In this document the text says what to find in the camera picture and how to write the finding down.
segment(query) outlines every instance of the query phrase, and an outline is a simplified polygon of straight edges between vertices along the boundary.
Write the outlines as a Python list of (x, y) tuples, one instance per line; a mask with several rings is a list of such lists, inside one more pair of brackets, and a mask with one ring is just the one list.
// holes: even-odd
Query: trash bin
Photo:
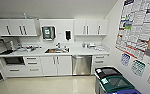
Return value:
[(108, 94), (128, 89), (135, 89), (135, 87), (122, 76), (108, 76), (100, 81), (100, 94)]
[(141, 93), (136, 89), (128, 89), (128, 90), (121, 90), (121, 91), (108, 93), (108, 94), (141, 94)]
[(115, 69), (114, 67), (102, 67), (95, 69), (95, 72), (100, 79), (103, 79), (108, 76), (122, 76), (122, 74)]
[(102, 67), (95, 69), (96, 82), (95, 82), (95, 93), (100, 94), (100, 79), (108, 76), (122, 76), (122, 74), (114, 67)]

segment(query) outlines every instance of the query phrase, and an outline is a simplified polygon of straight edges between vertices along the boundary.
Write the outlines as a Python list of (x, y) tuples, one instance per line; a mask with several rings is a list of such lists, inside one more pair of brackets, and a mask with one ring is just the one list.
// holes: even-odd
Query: floor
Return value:
[(95, 94), (95, 77), (10, 78), (0, 82), (0, 94)]

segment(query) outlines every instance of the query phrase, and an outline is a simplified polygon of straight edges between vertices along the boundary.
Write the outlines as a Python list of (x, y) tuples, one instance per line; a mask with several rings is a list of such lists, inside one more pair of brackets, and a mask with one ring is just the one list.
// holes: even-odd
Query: white countertop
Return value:
[(109, 54), (107, 51), (98, 51), (82, 47), (69, 48), (68, 53), (45, 53), (49, 48), (37, 48), (32, 52), (15, 51), (8, 55), (0, 55), (0, 57), (16, 57), (16, 56), (59, 56), (59, 55), (104, 55)]

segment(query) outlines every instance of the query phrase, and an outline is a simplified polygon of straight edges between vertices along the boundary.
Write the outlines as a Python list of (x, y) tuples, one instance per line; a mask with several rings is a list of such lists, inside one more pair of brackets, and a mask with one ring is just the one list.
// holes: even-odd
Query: sink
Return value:
[(54, 48), (54, 49), (48, 49), (45, 53), (67, 53), (67, 51), (61, 48)]

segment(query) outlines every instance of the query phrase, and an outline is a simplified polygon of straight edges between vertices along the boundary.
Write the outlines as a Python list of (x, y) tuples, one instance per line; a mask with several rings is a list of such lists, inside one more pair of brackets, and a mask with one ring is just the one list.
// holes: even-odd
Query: microwave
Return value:
[(25, 65), (23, 57), (4, 57), (6, 65)]

